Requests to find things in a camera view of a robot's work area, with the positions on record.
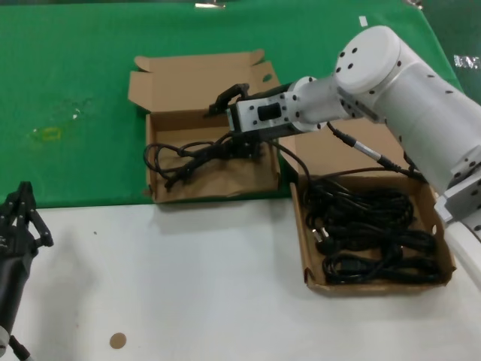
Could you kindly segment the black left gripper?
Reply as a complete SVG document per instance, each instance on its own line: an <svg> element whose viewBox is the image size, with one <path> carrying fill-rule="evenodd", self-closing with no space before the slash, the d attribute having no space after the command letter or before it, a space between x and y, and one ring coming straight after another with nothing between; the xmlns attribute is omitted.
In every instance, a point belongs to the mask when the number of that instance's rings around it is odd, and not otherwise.
<svg viewBox="0 0 481 361"><path fill-rule="evenodd" d="M9 226L17 217L19 203L20 227ZM12 327L36 256L35 247L53 246L50 230L37 212L29 181L20 182L1 204L1 225L1 327ZM30 233L30 225L38 232L38 238Z"/></svg>

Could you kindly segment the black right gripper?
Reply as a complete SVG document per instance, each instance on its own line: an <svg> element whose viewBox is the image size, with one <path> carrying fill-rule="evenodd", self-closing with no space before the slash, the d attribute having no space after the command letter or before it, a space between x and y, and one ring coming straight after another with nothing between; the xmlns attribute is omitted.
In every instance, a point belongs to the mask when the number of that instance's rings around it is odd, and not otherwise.
<svg viewBox="0 0 481 361"><path fill-rule="evenodd" d="M250 85L236 83L220 93L216 101L209 105L206 117L227 113L230 139L222 143L222 158L260 158L262 142L272 141L292 134L292 124L283 113L279 102L237 102L248 96Z"/></svg>

